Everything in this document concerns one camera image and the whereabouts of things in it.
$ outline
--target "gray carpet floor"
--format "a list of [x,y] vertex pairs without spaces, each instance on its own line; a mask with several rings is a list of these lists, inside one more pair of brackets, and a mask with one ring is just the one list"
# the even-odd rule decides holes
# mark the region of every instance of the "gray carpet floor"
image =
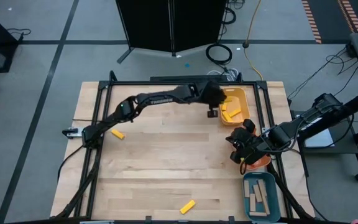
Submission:
[[[237,10],[237,22],[227,27],[223,39],[244,39],[256,0]],[[73,0],[0,0],[0,23],[6,28],[30,28],[25,40],[59,40]],[[117,6],[112,0],[79,0],[68,40],[124,40]],[[313,40],[301,1],[264,0],[255,18],[253,40]],[[228,65],[245,80],[259,77],[249,67],[240,44]],[[253,44],[248,54],[268,81],[283,81],[287,94],[312,75],[327,55],[343,45]],[[108,79],[114,70],[119,80],[148,80],[151,76],[201,75],[219,70],[205,57],[205,46],[180,52],[180,58],[135,49],[121,64],[116,60],[126,45],[64,45],[54,73],[29,153],[5,222],[48,218],[56,190],[57,170],[67,139],[61,130],[71,125],[82,82]],[[56,45],[21,45],[9,73],[0,74],[0,207],[29,130]],[[225,51],[214,49],[216,58]],[[353,69],[337,75],[340,65],[329,64],[293,100],[294,110],[308,109],[322,93],[335,93]],[[348,101],[358,94],[358,71],[338,95]],[[310,198],[328,219],[349,222],[358,218],[358,174],[353,155],[307,155]]]

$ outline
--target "blue bin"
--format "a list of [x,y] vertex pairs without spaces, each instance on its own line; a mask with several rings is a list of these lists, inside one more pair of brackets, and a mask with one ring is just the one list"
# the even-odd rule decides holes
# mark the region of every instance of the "blue bin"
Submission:
[[[262,179],[265,182],[266,193],[267,193],[267,203],[268,208],[270,210],[270,215],[266,217],[255,217],[249,215],[249,198],[246,198],[244,195],[244,180],[248,180],[249,183],[249,191],[251,194],[254,193],[253,185],[257,185],[257,180]],[[242,194],[244,198],[244,208],[245,213],[248,218],[252,221],[260,221],[260,222],[277,222],[280,217],[280,207],[278,205],[278,197],[276,190],[276,182],[274,180],[274,176],[269,174],[268,172],[249,172],[244,175],[244,180],[242,181]],[[256,203],[256,212],[264,212],[265,208],[262,202]]]

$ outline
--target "orange tray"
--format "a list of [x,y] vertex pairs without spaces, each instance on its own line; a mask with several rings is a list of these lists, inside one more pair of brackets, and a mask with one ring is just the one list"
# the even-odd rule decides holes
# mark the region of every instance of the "orange tray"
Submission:
[[225,125],[237,125],[241,124],[245,119],[249,119],[250,115],[248,102],[244,89],[238,87],[224,88],[223,92],[227,96],[225,100],[225,104],[227,104],[226,111],[231,113],[232,111],[240,108],[241,112],[233,116],[231,118],[232,121],[227,121],[222,115],[222,105],[219,105],[222,123]]
[[258,161],[254,162],[254,164],[252,165],[247,165],[247,170],[256,170],[259,167],[264,167],[267,166],[267,164],[269,164],[272,161],[272,158],[270,158],[270,156],[263,156],[262,158],[260,158]]

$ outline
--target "orange striped tape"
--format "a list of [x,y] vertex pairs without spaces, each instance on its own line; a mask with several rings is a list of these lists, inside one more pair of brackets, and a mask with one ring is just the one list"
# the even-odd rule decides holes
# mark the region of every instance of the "orange striped tape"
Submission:
[[356,30],[358,31],[358,18],[357,15],[355,14],[353,7],[351,5],[351,3],[348,0],[340,0],[341,2],[339,3],[339,5],[341,7],[344,7],[345,11],[347,12],[347,14],[349,15],[350,18],[350,22],[352,23],[352,25],[356,28]]
[[306,16],[308,17],[309,25],[311,27],[311,31],[313,32],[314,39],[317,43],[321,44],[321,36],[318,32],[318,28],[316,25],[316,21],[314,21],[313,13],[310,10],[310,6],[308,1],[303,0],[302,1],[303,8],[305,9]]

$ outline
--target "yellow cable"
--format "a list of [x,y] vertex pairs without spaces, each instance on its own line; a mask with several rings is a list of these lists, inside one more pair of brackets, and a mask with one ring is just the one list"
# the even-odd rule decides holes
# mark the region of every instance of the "yellow cable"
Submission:
[[[251,19],[251,23],[249,24],[249,29],[248,29],[248,35],[247,35],[247,40],[246,40],[246,44],[248,45],[248,41],[249,41],[249,35],[251,33],[251,28],[252,28],[252,24],[254,23],[254,18],[256,15],[256,12],[258,11],[258,8],[260,6],[260,3],[262,2],[262,0],[259,0],[258,5],[256,5],[255,11],[254,11],[254,15],[252,15],[252,19]],[[252,64],[252,62],[249,60],[248,55],[247,55],[247,51],[244,48],[244,54],[246,55],[246,59],[248,60],[249,65],[251,66],[251,68],[258,73],[259,77],[261,80],[264,79],[263,75],[254,67],[254,65]]]

